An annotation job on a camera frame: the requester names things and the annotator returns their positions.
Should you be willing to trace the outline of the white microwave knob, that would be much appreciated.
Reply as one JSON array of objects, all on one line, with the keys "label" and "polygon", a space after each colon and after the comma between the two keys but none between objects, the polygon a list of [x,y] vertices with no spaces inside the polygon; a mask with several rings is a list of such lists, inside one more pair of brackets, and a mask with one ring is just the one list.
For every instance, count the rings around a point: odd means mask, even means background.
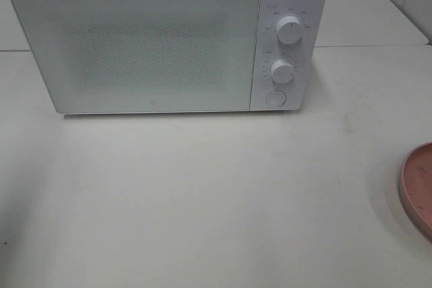
[{"label": "white microwave knob", "polygon": [[290,13],[278,19],[275,29],[278,41],[291,45],[302,38],[304,22],[300,16]]},{"label": "white microwave knob", "polygon": [[287,60],[274,61],[269,71],[272,81],[276,84],[287,84],[294,79],[294,66]]}]

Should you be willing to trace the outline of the round white door button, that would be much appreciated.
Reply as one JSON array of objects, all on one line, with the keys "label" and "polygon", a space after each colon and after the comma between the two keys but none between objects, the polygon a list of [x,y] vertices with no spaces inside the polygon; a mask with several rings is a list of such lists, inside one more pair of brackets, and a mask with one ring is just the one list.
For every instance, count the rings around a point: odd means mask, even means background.
[{"label": "round white door button", "polygon": [[274,90],[266,96],[265,100],[269,106],[282,107],[286,103],[287,95],[284,91]]}]

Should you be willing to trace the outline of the white adjacent table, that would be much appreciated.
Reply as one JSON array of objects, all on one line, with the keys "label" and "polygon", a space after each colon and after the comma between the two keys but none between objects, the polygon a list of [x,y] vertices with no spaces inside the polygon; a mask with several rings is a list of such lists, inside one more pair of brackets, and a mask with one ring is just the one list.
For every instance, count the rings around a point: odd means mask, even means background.
[{"label": "white adjacent table", "polygon": [[316,47],[426,45],[390,0],[325,0]]}]

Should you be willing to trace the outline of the white microwave door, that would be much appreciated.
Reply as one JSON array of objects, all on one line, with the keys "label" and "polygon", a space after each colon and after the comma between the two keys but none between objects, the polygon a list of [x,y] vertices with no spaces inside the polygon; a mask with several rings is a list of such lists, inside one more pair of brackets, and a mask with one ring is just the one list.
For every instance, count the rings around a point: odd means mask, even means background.
[{"label": "white microwave door", "polygon": [[245,111],[259,0],[11,0],[57,112]]}]

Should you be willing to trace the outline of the pink round plate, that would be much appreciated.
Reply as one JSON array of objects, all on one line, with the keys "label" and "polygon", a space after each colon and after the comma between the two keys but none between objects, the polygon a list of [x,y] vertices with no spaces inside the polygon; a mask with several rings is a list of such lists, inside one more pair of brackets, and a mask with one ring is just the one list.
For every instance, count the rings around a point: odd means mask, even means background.
[{"label": "pink round plate", "polygon": [[413,149],[404,159],[399,197],[408,218],[431,241],[431,143]]}]

